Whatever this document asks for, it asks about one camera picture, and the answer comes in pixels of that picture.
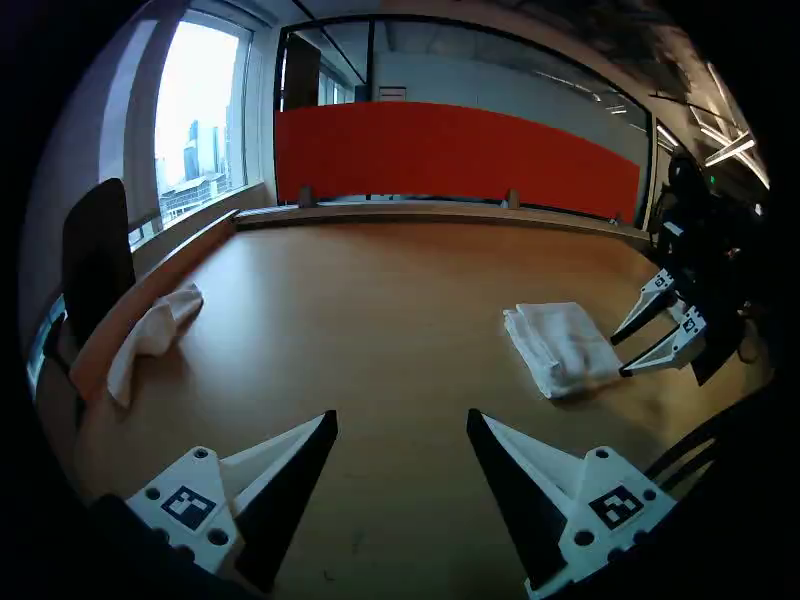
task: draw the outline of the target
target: window frame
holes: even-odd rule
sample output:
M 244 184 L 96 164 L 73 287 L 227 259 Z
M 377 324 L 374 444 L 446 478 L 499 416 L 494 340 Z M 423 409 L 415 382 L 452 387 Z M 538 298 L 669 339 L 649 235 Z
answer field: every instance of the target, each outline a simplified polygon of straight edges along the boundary
M 171 218 L 165 219 L 166 216 L 164 214 L 162 208 L 162 201 L 161 196 L 159 195 L 158 198 L 158 205 L 159 205 L 159 217 L 155 219 L 158 223 L 150 223 L 151 225 L 151 232 L 150 235 L 146 235 L 147 232 L 144 232 L 145 235 L 131 244 L 131 251 L 135 250 L 136 248 L 140 247 L 142 244 L 147 242 L 149 239 L 152 239 L 155 235 L 157 235 L 160 231 L 164 229 L 168 229 L 174 222 L 181 220 L 182 217 L 187 216 L 190 213 L 195 212 L 196 210 L 200 210 L 206 206 L 213 204 L 219 200 L 226 198 L 230 192 L 235 192 L 246 187 L 249 184 L 248 180 L 248 168 L 247 168 L 247 152 L 246 152 L 246 99 L 247 99 L 247 74 L 249 70 L 249 61 L 250 61 L 250 51 L 253 44 L 253 38 L 255 36 L 255 32 L 246 27 L 242 24 L 235 23 L 226 19 L 224 17 L 220 17 L 217 15 L 212 15 L 210 13 L 204 12 L 202 10 L 198 10 L 196 8 L 189 8 L 184 15 L 181 17 L 180 21 L 178 22 L 178 26 L 180 23 L 189 23 L 192 25 L 197 25 L 200 27 L 206 27 L 208 29 L 213 29 L 215 31 L 219 31 L 225 33 L 227 35 L 231 35 L 239 40 L 239 43 L 236 48 L 236 55 L 234 58 L 234 67 L 233 67 L 233 76 L 231 80 L 231 99 L 229 106 L 231 108 L 236 107 L 235 110 L 231 110 L 231 123 L 229 124 L 229 134 L 231 138 L 237 138 L 231 140 L 231 156 L 227 157 L 229 165 L 233 162 L 236 162 L 238 166 L 236 167 L 236 171 L 240 171 L 241 175 L 237 172 L 234 176 L 234 169 L 231 168 L 231 177 L 229 181 L 229 187 L 222 193 L 217 193 L 216 196 L 210 197 L 208 200 L 204 201 L 203 203 L 190 207 L 190 210 L 184 210 L 182 213 L 177 214 L 175 210 L 167 211 L 168 214 L 176 213 Z M 170 40 L 170 49 L 172 48 L 172 43 L 174 40 Z M 161 73 L 163 76 L 164 67 L 162 66 Z M 156 95 L 158 95 L 161 85 L 161 78 L 159 78 L 159 89 L 156 90 Z M 156 100 L 156 110 L 158 110 L 158 100 Z M 156 169 L 156 157 L 153 156 L 152 160 L 153 169 Z M 241 177 L 241 181 L 238 184 L 234 184 L 233 181 Z

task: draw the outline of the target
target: table surface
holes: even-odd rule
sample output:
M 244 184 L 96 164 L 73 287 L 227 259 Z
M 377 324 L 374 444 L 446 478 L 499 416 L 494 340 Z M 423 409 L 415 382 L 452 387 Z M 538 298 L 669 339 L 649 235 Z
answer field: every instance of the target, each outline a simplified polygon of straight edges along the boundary
M 764 381 L 733 357 L 553 402 L 503 328 L 517 303 L 575 301 L 610 335 L 656 271 L 624 243 L 447 223 L 240 232 L 187 279 L 205 304 L 165 356 L 138 361 L 133 407 L 82 428 L 87 497 L 126 497 L 194 445 L 238 452 L 336 409 L 339 437 L 276 598 L 524 598 L 524 572 L 466 435 L 467 410 L 576 455 L 640 468 Z M 624 342 L 624 361 L 673 323 Z

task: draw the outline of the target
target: black office chair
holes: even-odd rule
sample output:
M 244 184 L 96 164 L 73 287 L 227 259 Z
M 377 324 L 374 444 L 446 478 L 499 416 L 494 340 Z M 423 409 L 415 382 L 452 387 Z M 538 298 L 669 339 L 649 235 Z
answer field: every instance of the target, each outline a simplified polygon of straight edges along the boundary
M 109 179 L 92 188 L 64 222 L 61 284 L 78 348 L 135 282 L 125 188 Z

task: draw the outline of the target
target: fluorescent light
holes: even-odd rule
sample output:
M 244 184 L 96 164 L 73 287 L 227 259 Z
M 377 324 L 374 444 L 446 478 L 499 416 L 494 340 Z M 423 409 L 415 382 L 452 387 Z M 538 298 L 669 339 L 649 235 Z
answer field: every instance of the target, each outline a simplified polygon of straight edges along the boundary
M 713 128 L 709 127 L 708 125 L 701 124 L 700 131 L 705 133 L 708 137 L 712 138 L 713 140 L 717 141 L 722 146 L 729 146 L 731 144 L 731 140 L 726 138 L 719 131 L 716 131 Z M 748 169 L 750 169 L 755 174 L 755 176 L 758 177 L 761 183 L 764 184 L 764 187 L 769 189 L 769 178 L 752 158 L 750 158 L 747 154 L 737 154 L 735 158 L 736 160 L 742 162 Z
M 656 129 L 658 130 L 658 133 L 660 133 L 660 134 L 661 134 L 661 135 L 663 135 L 665 138 L 667 138 L 667 141 L 668 141 L 670 144 L 672 144 L 673 146 L 680 146 L 680 144 L 678 143 L 678 141 L 677 141 L 677 140 L 676 140 L 674 137 L 672 137 L 672 135 L 670 135 L 670 133 L 669 133 L 669 132 L 668 132 L 666 129 L 664 129 L 663 127 L 661 127 L 661 125 L 656 125 Z
M 731 143 L 731 141 L 728 138 L 726 138 L 724 135 L 722 135 L 719 131 L 711 129 L 707 125 L 701 125 L 700 126 L 700 131 L 705 133 L 708 137 L 716 140 L 717 142 L 719 142 L 723 146 L 727 146 L 728 144 Z
M 731 150 L 730 152 L 725 152 L 724 154 L 721 154 L 720 156 L 718 156 L 714 160 L 710 160 L 710 161 L 706 162 L 706 166 L 710 167 L 711 165 L 715 165 L 718 162 L 722 162 L 726 158 L 730 158 L 731 156 L 736 156 L 737 154 L 741 154 L 745 150 L 749 150 L 750 148 L 752 148 L 755 145 L 756 145 L 756 141 L 755 140 L 750 140 L 748 142 L 745 142 L 744 144 L 742 144 L 738 148 L 735 148 L 735 149 Z

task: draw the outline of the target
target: crumpled white towel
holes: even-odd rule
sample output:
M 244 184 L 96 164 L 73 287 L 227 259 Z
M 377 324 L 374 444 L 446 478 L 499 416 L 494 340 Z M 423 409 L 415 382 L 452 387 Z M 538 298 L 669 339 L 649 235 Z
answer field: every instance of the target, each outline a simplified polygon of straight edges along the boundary
M 506 330 L 536 385 L 560 398 L 618 378 L 622 366 L 594 321 L 575 302 L 517 304 L 505 310 Z
M 200 310 L 203 295 L 195 284 L 159 298 L 125 338 L 108 372 L 108 391 L 123 408 L 130 406 L 130 385 L 136 356 L 160 356 L 167 351 L 178 328 Z

